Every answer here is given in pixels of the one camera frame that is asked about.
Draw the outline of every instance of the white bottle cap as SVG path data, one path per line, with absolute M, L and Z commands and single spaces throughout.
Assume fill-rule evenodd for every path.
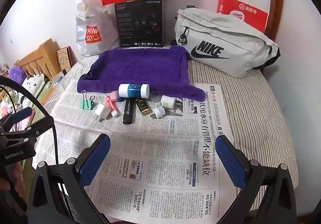
M 97 109 L 95 111 L 95 114 L 98 115 L 101 118 L 106 119 L 108 114 L 110 113 L 110 109 L 106 106 L 104 106 L 104 104 L 99 104 L 97 106 Z
M 142 84 L 141 87 L 141 97 L 144 99 L 149 98 L 149 85 L 147 84 Z
M 161 118 L 166 112 L 162 106 L 159 106 L 153 109 L 153 113 L 155 114 L 156 118 Z
M 129 84 L 121 84 L 118 88 L 118 94 L 120 97 L 125 97 L 125 98 L 128 98 L 128 86 Z
M 174 109 L 176 98 L 170 96 L 162 96 L 160 105 L 168 109 Z
M 119 112 L 117 110 L 114 110 L 111 112 L 111 115 L 114 117 L 114 118 L 117 118 L 119 117 Z

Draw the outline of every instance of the purple towel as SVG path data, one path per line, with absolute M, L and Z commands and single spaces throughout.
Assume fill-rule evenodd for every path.
M 108 50 L 80 77 L 77 91 L 110 93 L 120 84 L 149 84 L 161 95 L 204 101 L 204 91 L 189 85 L 188 58 L 180 46 Z

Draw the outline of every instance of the black product box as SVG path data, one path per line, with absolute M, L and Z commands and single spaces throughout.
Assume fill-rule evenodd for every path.
M 164 0 L 115 3 L 121 47 L 164 46 Z

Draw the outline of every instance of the wooden headboard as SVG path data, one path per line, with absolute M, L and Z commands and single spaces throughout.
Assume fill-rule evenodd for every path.
M 49 39 L 14 65 L 22 67 L 27 76 L 45 74 L 51 80 L 61 71 L 57 50 L 52 39 Z

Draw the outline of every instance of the black cable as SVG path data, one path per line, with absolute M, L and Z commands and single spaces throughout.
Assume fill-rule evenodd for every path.
M 0 86 L 0 88 L 1 88 L 2 90 L 4 90 L 4 91 L 7 93 L 7 95 L 9 96 L 10 101 L 11 101 L 12 106 L 13 106 L 13 110 L 14 110 L 14 112 L 16 113 L 16 108 L 15 108 L 15 106 L 14 106 L 14 103 L 13 103 L 12 97 L 11 97 L 11 95 L 9 94 L 8 90 L 7 90 L 7 89 L 5 89 L 3 86 Z
M 59 162 L 58 162 L 58 142 L 57 142 L 57 132 L 56 132 L 55 124 L 52 125 L 52 132 L 54 134 L 54 146 L 55 146 L 56 164 L 59 164 Z
M 67 205 L 67 209 L 68 209 L 68 211 L 69 211 L 69 214 L 70 214 L 71 218 L 73 219 L 73 221 L 75 221 L 75 219 L 73 218 L 73 214 L 72 214 L 72 212 L 71 212 L 71 209 L 70 209 L 68 200 L 67 200 L 67 196 L 66 196 L 66 193 L 65 193 L 65 189 L 64 189 L 64 187 L 63 187 L 62 184 L 60 184 L 60 187 L 61 187 L 61 189 L 62 189 L 62 194 L 64 195 L 65 203 L 66 203 L 66 205 Z

